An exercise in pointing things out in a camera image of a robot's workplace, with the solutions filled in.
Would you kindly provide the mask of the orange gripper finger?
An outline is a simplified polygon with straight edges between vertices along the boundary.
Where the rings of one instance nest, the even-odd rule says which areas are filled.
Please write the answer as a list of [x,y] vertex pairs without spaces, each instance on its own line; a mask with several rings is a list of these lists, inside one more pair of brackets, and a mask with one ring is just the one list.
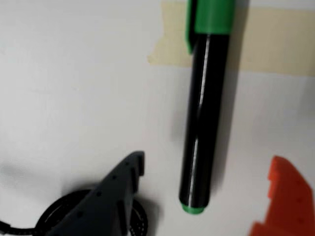
[[313,236],[315,204],[308,182],[287,159],[274,156],[268,174],[270,204],[263,222],[254,222],[251,236]]

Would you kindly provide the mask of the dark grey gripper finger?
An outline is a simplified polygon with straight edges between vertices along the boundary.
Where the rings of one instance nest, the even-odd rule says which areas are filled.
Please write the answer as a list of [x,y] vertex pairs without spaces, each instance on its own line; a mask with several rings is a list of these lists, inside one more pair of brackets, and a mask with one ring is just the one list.
[[139,178],[144,175],[144,160],[143,151],[125,157],[47,235],[128,235],[134,195]]

